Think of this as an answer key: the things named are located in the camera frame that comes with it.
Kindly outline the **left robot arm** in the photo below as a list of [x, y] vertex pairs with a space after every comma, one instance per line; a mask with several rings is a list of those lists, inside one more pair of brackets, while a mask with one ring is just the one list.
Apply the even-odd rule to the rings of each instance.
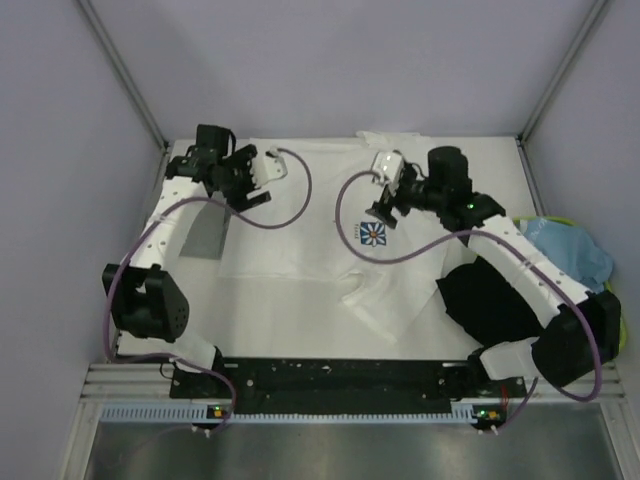
[[142, 340], [153, 358], [187, 361], [194, 370], [192, 384], [205, 396], [220, 394], [227, 374], [214, 364], [215, 347], [190, 327], [190, 304], [172, 272], [211, 198], [220, 196], [233, 210], [244, 212], [268, 202], [265, 185], [286, 174], [277, 151], [238, 148], [231, 130], [198, 125], [194, 143], [167, 163], [159, 199], [133, 251], [103, 271], [115, 327]]

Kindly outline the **white daisy print t shirt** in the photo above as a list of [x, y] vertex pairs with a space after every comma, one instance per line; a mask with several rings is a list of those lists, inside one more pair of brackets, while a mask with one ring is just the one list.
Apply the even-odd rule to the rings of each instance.
[[366, 214], [380, 188], [365, 177], [378, 153], [397, 151], [413, 173], [427, 167], [435, 142], [417, 134], [363, 132], [355, 140], [251, 139], [261, 154], [284, 148], [287, 176], [268, 186], [271, 199], [247, 212], [254, 226], [230, 221], [219, 273], [229, 278], [279, 278], [357, 286], [341, 298], [348, 311], [382, 338], [399, 340], [437, 291], [449, 243], [414, 259], [394, 258], [445, 235], [437, 218], [413, 210], [396, 228]]

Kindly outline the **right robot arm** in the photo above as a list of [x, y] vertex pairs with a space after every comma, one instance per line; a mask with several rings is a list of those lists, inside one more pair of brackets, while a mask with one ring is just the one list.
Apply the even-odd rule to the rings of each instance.
[[621, 304], [609, 290], [595, 292], [556, 266], [518, 229], [490, 195], [474, 190], [468, 160], [454, 146], [428, 153], [422, 173], [399, 151], [378, 151], [367, 171], [381, 196], [368, 209], [394, 229], [399, 216], [432, 212], [446, 235], [474, 253], [479, 275], [464, 264], [440, 286], [449, 315], [480, 344], [470, 355], [469, 388], [487, 396], [505, 379], [543, 378], [562, 395], [594, 400], [605, 364], [619, 353]]

